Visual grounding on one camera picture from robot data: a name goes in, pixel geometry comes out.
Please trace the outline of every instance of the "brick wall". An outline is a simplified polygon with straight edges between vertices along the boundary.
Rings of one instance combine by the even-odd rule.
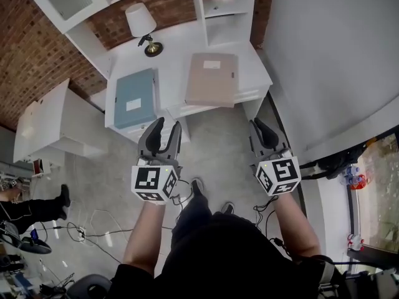
[[[0,124],[16,129],[25,108],[62,81],[88,97],[106,81],[33,0],[0,0]]]
[[[196,19],[193,0],[123,0],[87,20],[108,49],[132,36],[125,10],[144,2],[157,29]],[[256,0],[251,42],[262,46],[271,0]],[[33,0],[0,0],[0,125],[15,130],[18,118],[34,100],[66,78],[83,98],[106,87],[106,80],[63,36]]]

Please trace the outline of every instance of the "white label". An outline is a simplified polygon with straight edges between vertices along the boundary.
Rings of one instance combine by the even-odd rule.
[[[220,61],[204,61],[204,69],[220,69]]]
[[[136,100],[126,103],[126,111],[135,110],[136,108],[140,108],[140,107],[142,107],[141,98],[137,98]]]

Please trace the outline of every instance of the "white lampshade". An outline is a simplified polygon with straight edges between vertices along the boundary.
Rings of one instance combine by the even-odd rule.
[[[156,22],[144,3],[137,3],[125,11],[130,31],[134,37],[142,37],[156,28]]]

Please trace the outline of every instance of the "blue box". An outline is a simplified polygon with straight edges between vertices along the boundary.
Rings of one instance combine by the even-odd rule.
[[[117,80],[114,125],[121,130],[156,120],[154,71],[146,69]]]

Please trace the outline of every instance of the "gray floor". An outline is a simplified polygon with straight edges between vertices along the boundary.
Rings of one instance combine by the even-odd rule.
[[[267,100],[264,101],[259,117],[271,127],[277,121]],[[182,145],[179,155],[183,166],[181,178],[189,181],[195,176],[203,179],[209,199],[209,207],[215,212],[226,201],[234,202],[236,214],[255,222],[253,206],[262,205],[269,199],[253,177],[250,168],[252,153],[248,140],[248,121],[241,105],[234,109],[219,108],[187,117],[191,143]],[[48,177],[32,184],[34,198],[53,198],[59,194],[60,185],[67,183],[73,199],[67,221],[84,226],[86,234],[104,234],[119,229],[131,229],[140,213],[142,202],[130,192],[130,169],[135,163],[137,147],[133,142],[110,131],[110,152],[106,156],[89,160],[80,156],[67,155],[63,168],[56,169]],[[187,196],[189,187],[179,182],[174,194]],[[167,205],[164,226],[174,227],[180,211],[171,202]],[[272,206],[264,212],[261,223]],[[59,221],[65,226],[67,222]],[[46,234],[40,231],[40,237]],[[75,280],[90,273],[113,277],[118,263],[89,241],[74,242],[66,229],[48,231],[48,243],[53,248],[49,255],[25,255],[33,274],[58,283],[71,273]],[[77,239],[74,230],[70,231]],[[106,237],[91,237],[104,250],[121,260],[129,233],[112,234]],[[279,237],[280,231],[275,215],[268,223],[268,236]],[[170,230],[164,229],[160,258],[156,268],[159,274],[170,251]]]

